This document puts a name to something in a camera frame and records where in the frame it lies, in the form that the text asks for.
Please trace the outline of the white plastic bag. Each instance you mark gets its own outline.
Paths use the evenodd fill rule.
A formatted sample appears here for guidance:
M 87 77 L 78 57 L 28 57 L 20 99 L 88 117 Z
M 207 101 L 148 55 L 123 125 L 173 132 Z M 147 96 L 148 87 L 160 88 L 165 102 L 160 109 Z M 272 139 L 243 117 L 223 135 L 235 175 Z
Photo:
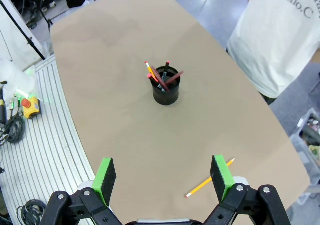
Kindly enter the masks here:
M 34 78 L 24 73 L 7 58 L 0 58 L 0 84 L 3 85 L 3 98 L 6 101 L 11 100 L 17 90 L 30 94 L 35 88 Z

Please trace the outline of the yellow emergency stop box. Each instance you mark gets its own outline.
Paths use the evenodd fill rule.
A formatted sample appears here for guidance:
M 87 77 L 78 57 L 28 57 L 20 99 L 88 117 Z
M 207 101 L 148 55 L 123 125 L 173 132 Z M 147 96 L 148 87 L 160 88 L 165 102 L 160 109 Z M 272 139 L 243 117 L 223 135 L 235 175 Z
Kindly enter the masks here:
M 23 98 L 21 100 L 21 106 L 23 108 L 23 115 L 26 119 L 31 120 L 42 113 L 40 101 L 35 96 Z

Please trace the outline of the person in white T-shirt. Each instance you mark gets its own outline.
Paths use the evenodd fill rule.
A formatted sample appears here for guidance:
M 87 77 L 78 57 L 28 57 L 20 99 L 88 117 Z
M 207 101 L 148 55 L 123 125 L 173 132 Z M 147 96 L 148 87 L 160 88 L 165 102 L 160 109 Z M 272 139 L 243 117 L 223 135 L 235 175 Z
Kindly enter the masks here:
M 309 62 L 320 63 L 320 0 L 248 0 L 226 51 L 272 104 Z

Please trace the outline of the black mesh pen holder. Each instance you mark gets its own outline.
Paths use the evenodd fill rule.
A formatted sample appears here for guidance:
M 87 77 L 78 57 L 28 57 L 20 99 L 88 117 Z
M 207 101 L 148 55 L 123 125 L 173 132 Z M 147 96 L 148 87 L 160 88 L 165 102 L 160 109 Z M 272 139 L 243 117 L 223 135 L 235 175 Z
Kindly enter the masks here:
M 161 77 L 162 77 L 164 67 L 165 66 L 161 66 L 161 67 L 156 68 L 156 70 L 158 71 L 158 73 Z M 169 66 L 165 82 L 177 73 L 179 73 L 179 72 L 175 68 Z M 164 105 L 164 106 L 169 106 L 169 105 L 174 104 L 179 98 L 180 82 L 181 82 L 181 77 L 178 78 L 173 83 L 167 85 L 169 91 L 165 91 L 162 89 L 162 87 L 159 83 L 154 84 L 153 82 L 150 81 L 150 83 L 152 85 L 152 89 L 153 89 L 154 100 L 157 103 L 159 103 L 160 105 Z

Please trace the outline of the black stand pole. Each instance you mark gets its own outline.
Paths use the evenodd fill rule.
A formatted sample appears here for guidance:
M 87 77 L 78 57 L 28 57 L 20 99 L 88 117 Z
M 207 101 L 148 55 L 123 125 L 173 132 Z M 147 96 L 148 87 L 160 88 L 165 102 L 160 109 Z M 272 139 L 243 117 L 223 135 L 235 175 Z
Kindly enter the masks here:
M 44 54 L 42 53 L 41 50 L 39 50 L 39 48 L 35 45 L 34 43 L 34 38 L 33 37 L 29 37 L 27 36 L 27 34 L 25 33 L 25 31 L 22 29 L 22 27 L 18 24 L 18 22 L 15 20 L 14 16 L 11 14 L 11 12 L 8 10 L 8 8 L 6 7 L 6 5 L 3 3 L 2 0 L 0 0 L 0 6 L 2 6 L 2 8 L 4 9 L 4 11 L 6 12 L 6 14 L 8 15 L 8 17 L 11 19 L 11 21 L 13 22 L 13 24 L 17 27 L 17 29 L 19 30 L 19 32 L 23 35 L 23 37 L 25 38 L 25 40 L 27 41 L 27 44 L 29 46 L 31 46 L 33 48 L 33 50 L 37 53 L 37 55 L 44 61 L 46 60 Z

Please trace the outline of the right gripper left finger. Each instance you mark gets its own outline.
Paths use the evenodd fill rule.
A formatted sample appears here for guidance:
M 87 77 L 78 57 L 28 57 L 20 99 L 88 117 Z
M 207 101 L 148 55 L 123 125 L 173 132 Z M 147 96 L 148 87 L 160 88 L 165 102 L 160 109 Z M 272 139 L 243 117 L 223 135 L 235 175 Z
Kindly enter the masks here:
M 110 209 L 110 200 L 116 181 L 112 158 L 103 158 L 91 186 L 70 195 L 54 192 L 46 206 L 46 225 L 79 225 L 91 219 L 95 225 L 121 225 Z

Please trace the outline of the black pen with red cap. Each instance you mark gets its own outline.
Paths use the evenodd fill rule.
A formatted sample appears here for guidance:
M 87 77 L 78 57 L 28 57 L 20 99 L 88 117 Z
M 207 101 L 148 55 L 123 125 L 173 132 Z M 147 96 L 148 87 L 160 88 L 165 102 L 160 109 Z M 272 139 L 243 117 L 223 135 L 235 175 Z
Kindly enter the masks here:
M 168 73 L 168 70 L 169 70 L 169 66 L 170 66 L 170 61 L 167 61 L 165 63 L 165 66 L 164 66 L 164 69 L 163 69 L 163 72 L 162 72 L 162 77 L 161 77 L 163 82 L 166 81 L 167 73 Z

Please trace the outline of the clear plastic storage bin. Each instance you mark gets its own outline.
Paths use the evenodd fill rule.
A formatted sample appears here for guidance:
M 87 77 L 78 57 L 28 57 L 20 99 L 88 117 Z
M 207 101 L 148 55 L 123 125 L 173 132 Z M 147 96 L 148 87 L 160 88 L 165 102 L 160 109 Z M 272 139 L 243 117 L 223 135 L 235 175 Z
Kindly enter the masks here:
M 320 194 L 320 113 L 311 108 L 302 116 L 290 140 L 310 178 L 308 188 L 297 200 L 302 206 L 311 194 Z

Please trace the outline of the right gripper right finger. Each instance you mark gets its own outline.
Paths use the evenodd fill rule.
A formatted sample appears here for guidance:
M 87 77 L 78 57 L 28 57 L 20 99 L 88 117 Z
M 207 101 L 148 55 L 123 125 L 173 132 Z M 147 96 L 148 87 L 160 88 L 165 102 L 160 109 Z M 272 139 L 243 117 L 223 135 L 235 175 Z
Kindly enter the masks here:
M 233 225 L 238 215 L 247 215 L 253 225 L 291 225 L 273 185 L 253 189 L 236 183 L 222 155 L 212 156 L 210 176 L 219 204 L 203 225 Z

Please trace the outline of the white ribbed platform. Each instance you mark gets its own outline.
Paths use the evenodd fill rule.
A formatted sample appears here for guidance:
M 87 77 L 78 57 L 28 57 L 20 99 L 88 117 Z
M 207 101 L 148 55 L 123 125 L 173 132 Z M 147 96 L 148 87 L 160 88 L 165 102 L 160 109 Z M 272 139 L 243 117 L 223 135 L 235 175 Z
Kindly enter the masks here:
M 20 207 L 30 200 L 47 203 L 53 192 L 74 194 L 93 180 L 91 168 L 63 91 L 56 58 L 31 67 L 41 114 L 25 121 L 23 139 L 0 148 L 0 188 L 14 225 L 21 225 Z

